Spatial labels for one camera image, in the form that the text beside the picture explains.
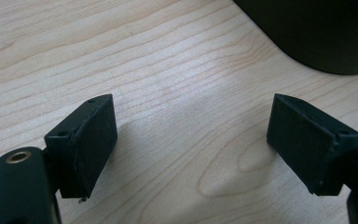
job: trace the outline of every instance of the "light wood surface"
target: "light wood surface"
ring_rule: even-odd
[[[266,143],[275,92],[358,131],[358,76],[283,54],[230,0],[0,0],[0,156],[112,93],[118,141],[64,223],[348,223]]]

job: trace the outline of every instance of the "black object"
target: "black object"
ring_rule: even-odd
[[[0,223],[62,223],[55,192],[89,198],[117,141],[112,95],[88,100],[51,130],[47,148],[0,158]]]
[[[358,223],[358,132],[305,101],[275,94],[267,139],[310,193],[336,196],[347,185],[350,222]]]
[[[358,1],[234,0],[293,59],[333,74],[358,74]]]

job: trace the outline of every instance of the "screw hole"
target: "screw hole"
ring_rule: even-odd
[[[338,132],[339,134],[350,134],[348,131],[343,130],[343,129],[338,129],[337,132]]]
[[[67,134],[68,134],[67,131],[62,131],[62,132],[57,133],[57,135],[60,136],[60,137],[66,136]]]
[[[7,157],[7,163],[19,163],[27,160],[30,157],[31,157],[31,152],[29,151],[16,152],[11,156]]]

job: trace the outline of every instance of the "wooden table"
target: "wooden table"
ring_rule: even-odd
[[[348,223],[266,143],[273,94],[358,131],[358,76],[282,53],[230,0],[0,0],[0,156],[112,93],[118,141],[64,223]]]

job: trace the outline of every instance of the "wood grain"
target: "wood grain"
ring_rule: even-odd
[[[112,93],[115,152],[64,223],[348,223],[266,143],[275,92],[358,131],[358,76],[283,54],[230,0],[0,0],[0,156]]]

